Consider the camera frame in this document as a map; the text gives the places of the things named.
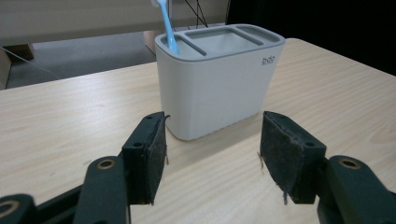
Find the table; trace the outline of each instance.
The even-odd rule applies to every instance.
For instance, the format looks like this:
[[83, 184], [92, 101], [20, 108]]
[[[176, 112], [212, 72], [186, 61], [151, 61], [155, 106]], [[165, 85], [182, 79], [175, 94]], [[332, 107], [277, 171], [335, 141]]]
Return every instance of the table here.
[[[327, 145], [327, 158], [364, 161], [396, 191], [396, 77], [288, 39], [263, 110], [295, 120]], [[40, 204], [81, 184], [91, 161], [118, 155], [157, 111], [156, 63], [0, 91], [0, 195]], [[131, 206], [132, 222], [318, 223], [316, 204], [284, 205], [261, 168], [261, 128], [259, 113], [190, 142], [167, 132], [155, 204]]]

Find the white toothbrush holder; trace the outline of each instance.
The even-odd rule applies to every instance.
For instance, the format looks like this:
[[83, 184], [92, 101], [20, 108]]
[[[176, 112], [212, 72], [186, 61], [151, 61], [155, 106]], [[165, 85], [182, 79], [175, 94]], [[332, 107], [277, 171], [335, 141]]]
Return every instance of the white toothbrush holder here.
[[166, 126], [192, 140], [251, 117], [262, 103], [285, 38], [258, 26], [224, 25], [155, 38]]

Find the toothbrush handle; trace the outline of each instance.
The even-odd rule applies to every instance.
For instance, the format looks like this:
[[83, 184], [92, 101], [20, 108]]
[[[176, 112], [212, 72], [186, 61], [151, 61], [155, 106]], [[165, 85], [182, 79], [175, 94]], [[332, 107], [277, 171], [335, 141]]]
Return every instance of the toothbrush handle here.
[[174, 53], [178, 54], [178, 48], [176, 44], [175, 37], [172, 33], [172, 27], [171, 27], [171, 22], [169, 21], [168, 18], [168, 13], [166, 12], [166, 7], [164, 3], [160, 3], [160, 8], [161, 11], [163, 12], [163, 22], [165, 23], [165, 31], [166, 31], [166, 38], [168, 40], [168, 47], [170, 50], [172, 50]]

